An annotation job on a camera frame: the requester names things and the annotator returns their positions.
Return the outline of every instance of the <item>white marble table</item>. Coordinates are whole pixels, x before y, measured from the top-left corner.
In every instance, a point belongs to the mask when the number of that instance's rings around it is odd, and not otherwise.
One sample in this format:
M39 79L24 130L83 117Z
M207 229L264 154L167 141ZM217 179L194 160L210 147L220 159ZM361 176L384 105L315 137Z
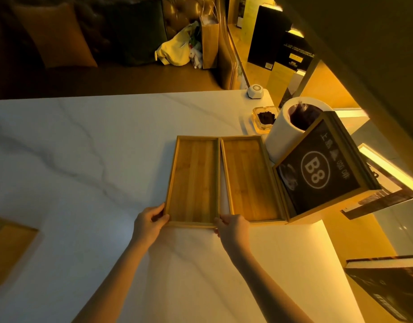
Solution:
M40 230L0 286L0 322L70 322L146 206L165 199L177 135L242 135L268 92L0 101L0 216ZM252 250L316 322L361 322L322 222L252 228ZM210 230L165 229L121 322L262 322Z

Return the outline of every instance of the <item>b8 logo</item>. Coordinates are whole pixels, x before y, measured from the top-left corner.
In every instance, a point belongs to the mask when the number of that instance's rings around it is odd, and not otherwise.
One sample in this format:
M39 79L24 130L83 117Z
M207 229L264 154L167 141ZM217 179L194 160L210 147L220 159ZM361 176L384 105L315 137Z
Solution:
M315 189L322 189L329 182L329 162L320 152L306 153L302 158L301 171L306 183Z

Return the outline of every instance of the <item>bamboo tray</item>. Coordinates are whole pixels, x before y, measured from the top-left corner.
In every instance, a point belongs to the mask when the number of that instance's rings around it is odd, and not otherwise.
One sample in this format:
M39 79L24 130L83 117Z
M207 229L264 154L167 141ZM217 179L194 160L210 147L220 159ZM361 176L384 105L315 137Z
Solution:
M262 137L222 137L221 151L231 214L250 222L287 223Z
M220 139L177 136L166 196L169 225L214 227L220 208Z

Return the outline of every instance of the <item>paper bag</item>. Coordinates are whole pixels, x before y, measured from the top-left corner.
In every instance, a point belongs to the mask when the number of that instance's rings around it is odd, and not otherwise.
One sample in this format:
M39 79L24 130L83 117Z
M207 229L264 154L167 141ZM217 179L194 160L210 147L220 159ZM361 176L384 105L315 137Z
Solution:
M203 68L217 67L218 20L212 15L201 16Z

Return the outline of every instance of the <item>ashtray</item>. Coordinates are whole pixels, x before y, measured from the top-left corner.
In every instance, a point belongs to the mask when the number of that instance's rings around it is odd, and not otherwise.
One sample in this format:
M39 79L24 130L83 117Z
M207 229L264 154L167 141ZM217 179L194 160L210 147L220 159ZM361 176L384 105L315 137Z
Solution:
M256 129L258 134L269 133L277 116L278 109L275 106L254 108L251 116L254 129Z

